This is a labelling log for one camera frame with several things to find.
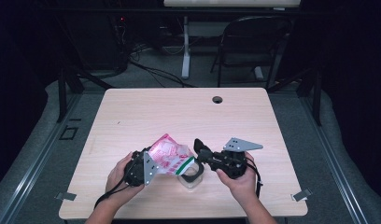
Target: desk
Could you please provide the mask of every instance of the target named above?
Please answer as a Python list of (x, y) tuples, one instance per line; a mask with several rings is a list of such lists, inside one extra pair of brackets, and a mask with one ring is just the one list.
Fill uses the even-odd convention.
[[(164, 0), (165, 7), (298, 7), (301, 0)], [(189, 49), (189, 22), (184, 17), (184, 61), (182, 64), (182, 78), (190, 76), (191, 55)]]
[[(214, 96), (222, 103), (213, 103)], [(116, 163), (165, 133), (191, 150), (195, 138), (215, 151), (231, 137), (262, 144), (263, 149), (250, 151), (263, 181), (261, 201), (275, 217), (307, 213), (304, 201), (290, 197), (301, 188), (265, 89), (112, 89), (104, 96), (68, 188), (77, 197), (63, 202), (60, 217), (87, 218)], [(176, 176), (156, 175), (115, 218), (244, 216), (227, 187), (205, 165), (204, 179), (193, 191)]]

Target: gray carpet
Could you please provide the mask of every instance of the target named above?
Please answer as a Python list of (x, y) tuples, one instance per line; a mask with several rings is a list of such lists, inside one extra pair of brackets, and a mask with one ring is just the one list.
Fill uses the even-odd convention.
[[(194, 55), (196, 56), (190, 61), (190, 78), (186, 82), (197, 87), (216, 87), (217, 71), (213, 74), (208, 72), (213, 55), (198, 55), (197, 52)], [(174, 73), (180, 77), (182, 66), (180, 55), (162, 56), (154, 51), (146, 51), (139, 56), (139, 63)], [(225, 76), (229, 79), (233, 75), (230, 71)], [(180, 87), (172, 81), (160, 77), (156, 78), (162, 84), (159, 84), (147, 72), (129, 65), (123, 74), (105, 78), (105, 81), (120, 88)], [(242, 78), (252, 79), (253, 77), (251, 73), (245, 71)], [(11, 219), (14, 220), (14, 223), (63, 223), (58, 217), (61, 201), (54, 199), (54, 196), (57, 192), (67, 190), (104, 93), (101, 88), (88, 80), (83, 80), (83, 83), (87, 90), (79, 96), (75, 109), (71, 111), (67, 122), (64, 124), (68, 128), (78, 128), (78, 131), (73, 140), (59, 140), (60, 135), (55, 136), (55, 141), (51, 145), (51, 154), (49, 154), (42, 172), (31, 188), (19, 213), (15, 213)], [(262, 83), (248, 83), (223, 85), (223, 87), (262, 85)], [(277, 121), (301, 188), (309, 188), (314, 192), (307, 200), (308, 214), (304, 217), (289, 218), (289, 223), (354, 223), (341, 191), (327, 165), (323, 145), (318, 138), (313, 121), (308, 117), (309, 111), (304, 109), (303, 99), (296, 96), (295, 87), (296, 84), (292, 84), (279, 93), (270, 94)], [(5, 212), (16, 187), (21, 183), (22, 177), (38, 157), (50, 133), (55, 128), (55, 121), (58, 118), (57, 83), (50, 85), (47, 91), (49, 103), (43, 117), (7, 176), (1, 182), (0, 217)], [(381, 223), (381, 199), (367, 186), (357, 166), (348, 158), (340, 140), (340, 132), (332, 112), (331, 102), (325, 94), (322, 98), (321, 120), (322, 129), (330, 140), (332, 149), (356, 197), (359, 199), (360, 207), (368, 222)], [(284, 218), (278, 218), (277, 221), (284, 223)], [(70, 221), (69, 223), (83, 223), (83, 220)]]

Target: chair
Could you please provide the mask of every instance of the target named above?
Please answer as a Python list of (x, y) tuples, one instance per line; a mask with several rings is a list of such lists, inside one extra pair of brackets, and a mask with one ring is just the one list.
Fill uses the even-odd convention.
[(222, 66), (251, 69), (270, 66), (265, 87), (268, 88), (280, 40), (284, 39), (290, 29), (291, 22), (285, 17), (243, 17), (229, 23), (210, 70), (212, 73), (215, 65), (219, 65), (218, 87)]

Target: metal bracket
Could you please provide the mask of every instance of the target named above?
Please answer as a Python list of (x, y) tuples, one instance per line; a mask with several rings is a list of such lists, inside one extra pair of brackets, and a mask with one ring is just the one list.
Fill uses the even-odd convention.
[(149, 156), (147, 151), (144, 151), (144, 184), (149, 185), (153, 176), (158, 173), (159, 166)]
[(61, 200), (61, 201), (64, 201), (64, 200), (74, 201), (76, 197), (77, 197), (77, 195), (73, 194), (73, 193), (58, 192), (57, 195), (54, 198), (58, 199), (58, 200)]
[(291, 194), (291, 198), (292, 200), (295, 200), (296, 202), (300, 201), (300, 200), (307, 200), (307, 197), (312, 195), (313, 192), (310, 190), (310, 189), (305, 189), (295, 195)]
[(223, 147), (224, 150), (227, 151), (234, 151), (234, 152), (242, 152), (247, 150), (253, 150), (253, 149), (260, 149), (263, 148), (262, 145), (251, 143), (242, 139), (238, 138), (231, 138), (229, 142)]

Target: dark background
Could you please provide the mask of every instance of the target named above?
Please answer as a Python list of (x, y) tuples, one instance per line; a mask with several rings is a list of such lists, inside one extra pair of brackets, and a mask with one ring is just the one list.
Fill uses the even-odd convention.
[[(57, 6), (64, 3), (52, 2)], [(158, 7), (160, 3), (149, 7)], [(82, 55), (93, 54), (115, 57), (105, 61), (92, 58), (95, 62), (89, 68), (115, 70), (123, 66), (123, 46), (112, 33), (111, 20), (95, 23), (96, 17), (88, 19), (91, 28), (104, 30), (99, 34), (103, 36), (97, 37), (77, 33), (87, 27), (77, 29), (74, 23), (64, 27), (75, 34), (81, 45), (78, 49), (87, 50), (85, 54), (74, 48), (54, 17), (34, 11), (33, 7), (32, 1), (0, 1), (0, 180), (43, 112), (48, 98), (45, 87), (57, 80), (63, 66), (85, 68)], [(367, 182), (381, 196), (381, 1), (342, 1), (339, 5), (308, 0), (303, 1), (302, 10), (340, 11), (342, 16), (333, 21), (298, 19), (278, 78), (299, 73), (313, 64), (323, 50), (323, 90), (332, 98), (344, 145)], [(129, 25), (140, 30), (147, 27), (145, 21)], [(156, 24), (149, 25), (152, 33), (141, 35), (158, 49), (159, 37), (151, 38)], [(108, 47), (94, 46), (94, 38), (106, 39)]]

